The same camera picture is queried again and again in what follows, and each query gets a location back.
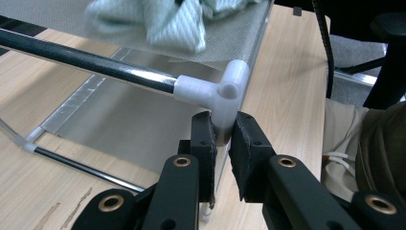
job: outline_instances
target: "white cable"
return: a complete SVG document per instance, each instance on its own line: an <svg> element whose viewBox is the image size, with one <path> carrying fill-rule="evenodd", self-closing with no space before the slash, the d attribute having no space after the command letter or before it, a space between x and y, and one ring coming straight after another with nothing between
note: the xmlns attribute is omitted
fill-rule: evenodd
<svg viewBox="0 0 406 230"><path fill-rule="evenodd" d="M353 177L355 177L355 169L353 169L353 168L350 166L349 163L347 163L347 162L345 162L344 160L342 160L342 159L340 159L340 158L338 158L338 157L335 157L335 156L330 156L330 157L328 158L328 160L333 161L333 162L335 162L335 163L337 163L337 164L340 164L340 165L344 166L344 168L346 168L346 169L350 172L350 174L351 174Z"/></svg>

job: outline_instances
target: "table surface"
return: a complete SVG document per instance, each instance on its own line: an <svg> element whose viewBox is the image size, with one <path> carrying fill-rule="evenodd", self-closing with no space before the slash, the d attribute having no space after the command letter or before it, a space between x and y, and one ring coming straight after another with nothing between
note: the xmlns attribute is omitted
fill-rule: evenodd
<svg viewBox="0 0 406 230"><path fill-rule="evenodd" d="M47 30L38 36L109 57L118 47ZM0 117L23 136L47 118L89 74L8 52L0 57ZM253 115L276 153L301 159L320 176L327 59L316 17L273 6L242 111ZM159 174L102 152L44 134L37 142L59 154L141 186ZM0 222L4 229L69 229L87 202L115 188L16 147L0 133ZM227 160L217 203L200 229L266 229L260 204L238 200Z"/></svg>

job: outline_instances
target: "cable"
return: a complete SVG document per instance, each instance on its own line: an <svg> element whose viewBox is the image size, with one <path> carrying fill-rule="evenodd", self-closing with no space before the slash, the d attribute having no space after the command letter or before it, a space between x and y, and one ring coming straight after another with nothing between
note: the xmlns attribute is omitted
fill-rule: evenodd
<svg viewBox="0 0 406 230"><path fill-rule="evenodd" d="M328 74L327 74L327 93L326 97L331 98L332 84L334 78L334 57L332 54L331 43L328 34L326 15L323 10L322 0L312 0L314 12L316 13L317 22L319 24L320 33L322 35L323 45L325 46Z"/></svg>

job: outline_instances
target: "chair leg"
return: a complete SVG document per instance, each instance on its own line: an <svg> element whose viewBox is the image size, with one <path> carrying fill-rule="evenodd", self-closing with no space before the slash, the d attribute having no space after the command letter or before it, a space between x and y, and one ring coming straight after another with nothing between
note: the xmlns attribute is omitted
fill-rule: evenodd
<svg viewBox="0 0 406 230"><path fill-rule="evenodd" d="M389 44L385 61L364 106L387 109L406 92L406 45Z"/></svg>

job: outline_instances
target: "cloth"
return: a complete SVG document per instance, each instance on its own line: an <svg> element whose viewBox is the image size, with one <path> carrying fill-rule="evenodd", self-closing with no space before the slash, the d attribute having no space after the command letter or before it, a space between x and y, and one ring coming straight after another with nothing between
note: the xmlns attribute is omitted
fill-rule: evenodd
<svg viewBox="0 0 406 230"><path fill-rule="evenodd" d="M377 191L405 204L406 102L383 111L327 100L323 154L340 158L322 169L331 193L351 201Z"/></svg>
<svg viewBox="0 0 406 230"><path fill-rule="evenodd" d="M406 103L370 110L355 161L360 190L378 191L406 205Z"/></svg>
<svg viewBox="0 0 406 230"><path fill-rule="evenodd" d="M101 35L125 36L133 27L142 27L149 44L196 54L206 48L203 18L221 19L259 1L96 0L87 7L85 17L89 30Z"/></svg>
<svg viewBox="0 0 406 230"><path fill-rule="evenodd" d="M361 124L367 108L326 100L323 155L329 152L345 153L355 157L361 135ZM354 162L343 159L350 167ZM336 196L351 201L358 191L355 177L338 162L329 162L322 169L321 182Z"/></svg>

